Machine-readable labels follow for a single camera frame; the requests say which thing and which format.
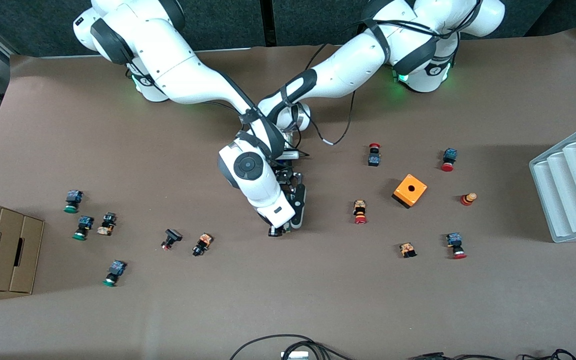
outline table surface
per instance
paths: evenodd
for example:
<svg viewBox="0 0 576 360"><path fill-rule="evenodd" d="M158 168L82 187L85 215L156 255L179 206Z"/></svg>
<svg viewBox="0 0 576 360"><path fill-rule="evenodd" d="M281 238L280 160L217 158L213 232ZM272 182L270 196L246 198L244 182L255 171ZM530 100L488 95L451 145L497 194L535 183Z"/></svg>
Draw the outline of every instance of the table surface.
<svg viewBox="0 0 576 360"><path fill-rule="evenodd" d="M258 101L313 51L200 57ZM382 68L356 92L340 144L304 132L304 226L279 239L217 168L240 126L232 112L147 102L99 57L12 62L0 205L46 227L34 294L0 301L0 359L224 359L274 333L356 359L576 354L576 243L551 242L528 169L576 131L576 30L464 41L448 80L428 94ZM327 139L342 133L349 101L306 101ZM377 168L366 165L371 142L382 145ZM459 151L452 173L439 170L448 147ZM428 190L405 209L391 193L409 173ZM62 211L70 189L85 193L80 214ZM464 207L468 192L479 198ZM355 199L366 200L366 225L353 223ZM118 214L112 237L71 239L79 215L100 224L105 212ZM160 248L167 228L184 236L173 251ZM193 257L203 232L215 241ZM466 259L451 259L451 232L462 234ZM401 258L405 242L417 257ZM127 270L105 287L115 259ZM276 359L294 341L240 356Z"/></svg>

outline orange cube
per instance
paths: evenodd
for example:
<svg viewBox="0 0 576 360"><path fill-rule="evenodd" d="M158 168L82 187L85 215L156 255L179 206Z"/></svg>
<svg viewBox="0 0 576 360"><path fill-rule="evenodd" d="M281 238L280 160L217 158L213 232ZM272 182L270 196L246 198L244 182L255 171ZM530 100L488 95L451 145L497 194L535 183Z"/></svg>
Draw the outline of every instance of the orange cube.
<svg viewBox="0 0 576 360"><path fill-rule="evenodd" d="M406 209L410 209L419 201L421 195L428 187L413 175L407 174L406 178L399 184L392 193L392 198L402 204Z"/></svg>

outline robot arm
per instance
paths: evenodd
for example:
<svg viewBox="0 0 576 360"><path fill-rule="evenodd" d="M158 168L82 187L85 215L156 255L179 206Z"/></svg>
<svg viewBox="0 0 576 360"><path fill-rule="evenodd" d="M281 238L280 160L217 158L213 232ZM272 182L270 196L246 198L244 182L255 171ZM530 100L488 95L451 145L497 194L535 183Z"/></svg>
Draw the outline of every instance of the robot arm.
<svg viewBox="0 0 576 360"><path fill-rule="evenodd" d="M219 151L219 169L266 221L276 227L290 221L295 210L268 163L284 151L282 133L235 82L198 59L179 33L184 21L177 0L96 0L93 5L73 23L77 38L109 61L127 65L147 99L233 105L249 130Z"/></svg>
<svg viewBox="0 0 576 360"><path fill-rule="evenodd" d="M400 80L410 80L407 85L414 90L432 91L449 69L446 64L457 49L458 32L485 36L500 25L505 13L499 0L417 0L414 10L405 0L383 4L380 0L368 2L362 18L369 20L369 27L331 57L266 96L259 103L263 114L279 129L286 129L297 112L310 116L305 105L303 110L293 109L297 102L348 95L384 64L393 66ZM446 32L453 33L439 36ZM437 59L443 61L439 71L433 64Z"/></svg>

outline brown table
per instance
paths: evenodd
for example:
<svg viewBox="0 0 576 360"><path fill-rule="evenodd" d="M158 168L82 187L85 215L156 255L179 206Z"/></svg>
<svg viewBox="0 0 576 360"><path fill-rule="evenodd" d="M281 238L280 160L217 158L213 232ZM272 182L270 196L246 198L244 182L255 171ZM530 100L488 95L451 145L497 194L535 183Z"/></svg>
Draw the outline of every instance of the brown table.
<svg viewBox="0 0 576 360"><path fill-rule="evenodd" d="M298 73L313 47L201 54L256 101ZM576 354L576 243L554 244L528 161L576 130L576 30L464 41L446 83L418 94L383 68L356 94L346 139L304 133L304 226L279 239L217 169L237 118L212 105L153 104L102 58L14 57L0 111L0 204L46 220L35 294L0 301L0 359L227 359L240 344L300 333L357 359L432 351L513 358ZM312 99L336 139L349 96ZM382 164L366 166L367 145ZM453 173L439 170L448 147ZM405 209L390 198L406 174L428 185ZM112 237L71 239L78 215ZM458 196L477 192L464 207ZM368 224L352 223L367 202ZM184 240L159 245L164 230ZM215 242L203 257L199 235ZM468 257L443 235L459 231ZM402 259L413 242L418 256ZM114 259L119 287L101 284ZM242 359L276 359L290 340Z"/></svg>

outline white robotic arm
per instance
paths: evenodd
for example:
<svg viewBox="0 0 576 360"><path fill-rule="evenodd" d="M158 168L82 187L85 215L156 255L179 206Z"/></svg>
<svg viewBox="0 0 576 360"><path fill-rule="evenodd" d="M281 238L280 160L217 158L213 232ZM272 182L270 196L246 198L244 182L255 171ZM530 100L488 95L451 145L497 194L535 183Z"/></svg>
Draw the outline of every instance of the white robotic arm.
<svg viewBox="0 0 576 360"><path fill-rule="evenodd" d="M294 126L307 98L340 98L363 85L384 64L418 92L434 91L445 80L457 51L459 32L478 37L496 29L505 14L499 0L371 0L362 17L368 28L331 57L266 96L259 109L281 130Z"/></svg>
<svg viewBox="0 0 576 360"><path fill-rule="evenodd" d="M95 0L73 29L84 46L128 66L148 100L233 105L249 130L219 151L219 169L262 218L279 228L295 216L268 163L284 152L283 134L237 84L198 59L179 33L184 22L177 0Z"/></svg>

